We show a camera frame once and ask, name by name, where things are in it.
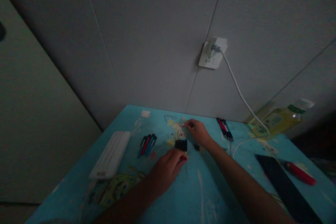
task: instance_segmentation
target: charging cable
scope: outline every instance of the charging cable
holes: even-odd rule
[[[226,56],[225,56],[225,54],[222,52],[222,50],[221,50],[221,48],[220,47],[217,47],[216,49],[215,49],[215,51],[217,51],[217,52],[220,52],[222,55],[223,55],[223,58],[224,58],[224,60],[225,60],[225,62],[226,62],[226,65],[227,65],[227,67],[228,67],[228,69],[229,69],[229,72],[230,72],[230,74],[231,74],[231,77],[232,77],[232,79],[233,79],[233,82],[234,82],[234,85],[236,86],[236,89],[237,89],[237,91],[238,91],[238,94],[239,94],[239,96],[240,96],[240,98],[242,99],[242,101],[243,101],[243,103],[245,104],[245,106],[247,107],[247,109],[250,111],[250,113],[253,115],[253,117],[265,128],[265,130],[267,131],[267,135],[266,136],[258,136],[258,137],[253,137],[253,138],[249,138],[249,139],[246,139],[246,140],[244,140],[244,141],[242,141],[242,142],[240,142],[236,147],[235,147],[235,150],[233,151],[233,154],[232,154],[232,157],[234,157],[234,155],[235,155],[235,153],[236,153],[236,150],[237,150],[237,147],[239,146],[239,145],[241,145],[242,143],[244,143],[244,142],[246,142],[247,140],[251,140],[251,139],[255,139],[255,138],[263,138],[263,137],[268,137],[268,136],[270,136],[270,132],[268,131],[268,128],[259,120],[259,118],[253,113],[253,111],[252,111],[252,109],[250,108],[250,106],[247,104],[247,102],[245,101],[245,99],[244,99],[244,97],[243,97],[243,95],[242,95],[242,93],[241,93],[241,91],[240,91],[240,89],[239,89],[239,86],[238,86],[238,83],[237,83],[237,81],[236,81],[236,78],[235,78],[235,75],[233,74],[233,72],[232,72],[232,69],[231,69],[231,66],[230,66],[230,64],[229,64],[229,61],[228,61],[228,59],[226,58]]]

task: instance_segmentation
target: yellow liquid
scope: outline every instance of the yellow liquid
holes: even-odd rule
[[[293,112],[289,108],[277,108],[273,110],[268,116],[266,116],[266,118],[262,121],[262,123],[267,127],[271,136],[279,135],[299,122],[301,122],[301,115],[299,113]],[[255,127],[252,129],[252,132],[257,137],[267,135],[267,131],[263,126],[261,126],[260,123],[255,125]]]

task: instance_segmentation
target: blue pen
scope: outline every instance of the blue pen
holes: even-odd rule
[[[225,121],[225,120],[224,120],[224,124],[225,124],[225,126],[226,126],[227,130],[230,132],[231,130],[229,129],[229,126],[228,126],[228,124],[226,123],[226,121]]]
[[[139,147],[138,158],[141,157],[141,152],[142,152],[142,149],[144,148],[146,139],[147,139],[147,137],[144,136],[144,137],[143,137],[143,140],[142,140],[142,142],[141,142],[141,144],[140,144],[140,147]]]
[[[149,156],[149,154],[151,153],[151,150],[152,150],[152,148],[153,148],[153,146],[156,142],[156,139],[157,139],[157,137],[154,137],[154,140],[151,142],[151,145],[148,147],[148,151],[146,153],[146,156]]]
[[[146,155],[146,154],[147,154],[147,152],[148,152],[148,150],[149,150],[150,146],[152,145],[152,142],[154,141],[154,137],[155,137],[155,134],[153,134],[153,135],[152,135],[152,137],[151,137],[151,139],[149,140],[149,142],[148,142],[148,144],[147,144],[147,148],[146,148],[146,150],[145,150],[145,153],[144,153],[144,155]]]

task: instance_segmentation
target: white cable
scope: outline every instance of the white cable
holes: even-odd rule
[[[241,94],[241,91],[240,91],[240,89],[239,89],[239,87],[238,87],[238,83],[237,83],[237,81],[236,81],[236,78],[235,78],[235,76],[233,75],[233,72],[232,72],[232,70],[231,70],[231,67],[230,67],[230,64],[229,64],[229,62],[228,62],[228,59],[226,58],[226,56],[225,56],[225,54],[222,52],[222,50],[221,49],[219,49],[219,51],[220,51],[220,53],[223,55],[223,58],[224,58],[224,60],[225,60],[225,62],[226,62],[226,64],[227,64],[227,67],[228,67],[228,69],[229,69],[229,72],[230,72],[230,74],[231,74],[231,77],[232,77],[232,79],[233,79],[233,82],[234,82],[234,85],[236,86],[236,89],[237,89],[237,91],[238,91],[238,94],[239,94],[239,96],[240,96],[240,98],[242,99],[242,101],[244,102],[244,104],[245,104],[245,106],[247,107],[247,109],[251,112],[251,114],[253,115],[253,117],[265,128],[265,130],[267,131],[267,136],[269,136],[270,135],[270,132],[268,131],[268,128],[259,120],[259,118],[253,113],[253,111],[252,111],[252,109],[250,108],[250,106],[247,104],[247,102],[245,101],[245,99],[244,99],[244,97],[243,97],[243,95]]]
[[[255,138],[264,138],[264,137],[268,137],[268,136],[256,136],[256,137],[253,137],[253,138],[248,138],[248,139],[245,139],[243,141],[241,141],[236,147],[235,147],[235,150],[233,151],[233,154],[231,155],[231,157],[233,158],[235,156],[235,153],[236,153],[236,150],[238,148],[239,145],[241,145],[242,143],[246,142],[247,140],[251,140],[251,139],[255,139]]]

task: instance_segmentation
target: person's left hand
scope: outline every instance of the person's left hand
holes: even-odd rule
[[[174,182],[182,165],[187,162],[184,152],[171,149],[159,158],[144,182],[149,186],[151,193],[157,198],[164,194]]]

